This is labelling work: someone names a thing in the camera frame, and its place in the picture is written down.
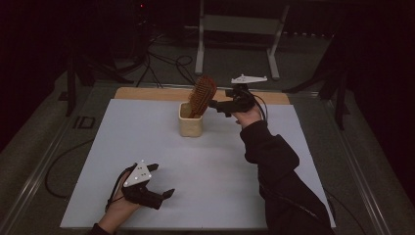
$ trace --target hand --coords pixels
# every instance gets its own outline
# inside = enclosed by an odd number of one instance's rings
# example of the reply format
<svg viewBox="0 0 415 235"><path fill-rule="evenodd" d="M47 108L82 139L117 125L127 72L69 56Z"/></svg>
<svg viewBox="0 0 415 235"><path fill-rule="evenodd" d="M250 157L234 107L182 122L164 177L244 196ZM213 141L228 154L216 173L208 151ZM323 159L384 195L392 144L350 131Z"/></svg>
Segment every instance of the hand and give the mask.
<svg viewBox="0 0 415 235"><path fill-rule="evenodd" d="M242 128L245 128L258 120L262 120L260 110L257 105L253 106L252 109L244 113L233 113L232 116L237 119L236 122L241 124Z"/></svg>
<svg viewBox="0 0 415 235"><path fill-rule="evenodd" d="M114 234L116 230L140 208L139 204L133 204L126 201L121 192L122 183L128 175L129 172L125 173L119 181L118 189L113 197L113 200L116 201L110 204L107 212L98 222L98 225L110 234Z"/></svg>

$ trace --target black sleeve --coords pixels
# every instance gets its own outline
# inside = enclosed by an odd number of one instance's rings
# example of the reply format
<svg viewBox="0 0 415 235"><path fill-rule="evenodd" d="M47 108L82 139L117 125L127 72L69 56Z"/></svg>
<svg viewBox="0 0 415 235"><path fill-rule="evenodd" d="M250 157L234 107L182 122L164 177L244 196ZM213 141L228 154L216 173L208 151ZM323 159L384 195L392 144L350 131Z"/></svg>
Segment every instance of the black sleeve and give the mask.
<svg viewBox="0 0 415 235"><path fill-rule="evenodd" d="M102 229L98 223L95 223L88 235L111 235L106 230Z"/></svg>
<svg viewBox="0 0 415 235"><path fill-rule="evenodd" d="M258 167L269 233L334 234L326 207L294 172L300 159L284 138L271 135L263 120L244 128L241 138L246 160Z"/></svg>

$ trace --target wooden brush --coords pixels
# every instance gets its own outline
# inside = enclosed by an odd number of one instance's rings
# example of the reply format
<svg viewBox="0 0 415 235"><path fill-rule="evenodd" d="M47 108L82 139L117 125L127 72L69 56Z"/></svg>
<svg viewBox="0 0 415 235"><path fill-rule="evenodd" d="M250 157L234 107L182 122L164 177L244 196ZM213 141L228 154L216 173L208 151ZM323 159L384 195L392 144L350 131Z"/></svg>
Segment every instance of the wooden brush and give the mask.
<svg viewBox="0 0 415 235"><path fill-rule="evenodd" d="M192 112L189 118L198 118L202 116L208 108L208 102L216 93L216 83L213 79L203 75L195 84L192 92L189 95L189 104Z"/></svg>

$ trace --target white board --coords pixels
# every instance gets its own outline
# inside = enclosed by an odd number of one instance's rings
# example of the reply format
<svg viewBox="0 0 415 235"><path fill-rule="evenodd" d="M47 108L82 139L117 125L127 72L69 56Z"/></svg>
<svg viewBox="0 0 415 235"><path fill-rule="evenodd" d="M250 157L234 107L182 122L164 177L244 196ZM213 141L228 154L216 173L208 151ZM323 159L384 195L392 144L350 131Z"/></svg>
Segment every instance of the white board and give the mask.
<svg viewBox="0 0 415 235"><path fill-rule="evenodd" d="M159 164L147 185L155 193L175 192L159 210L141 208L127 229L201 230L266 228L258 194L256 165L244 157L240 125L214 109L204 114L201 137L182 137L180 102L111 100L61 223L89 228L104 214L117 177L144 161ZM293 106L268 105L268 126L281 134L300 157L302 181L330 213L323 188ZM332 226L335 226L330 214Z"/></svg>

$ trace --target beige cup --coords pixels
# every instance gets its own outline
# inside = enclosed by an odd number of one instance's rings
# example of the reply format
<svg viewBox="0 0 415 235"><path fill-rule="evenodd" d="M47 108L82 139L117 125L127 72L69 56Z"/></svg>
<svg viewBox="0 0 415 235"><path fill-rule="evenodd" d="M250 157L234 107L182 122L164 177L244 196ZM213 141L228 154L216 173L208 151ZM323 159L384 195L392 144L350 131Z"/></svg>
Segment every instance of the beige cup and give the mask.
<svg viewBox="0 0 415 235"><path fill-rule="evenodd" d="M188 118L192 110L189 103L181 103L179 107L179 128L183 137L199 137L203 132L203 116Z"/></svg>

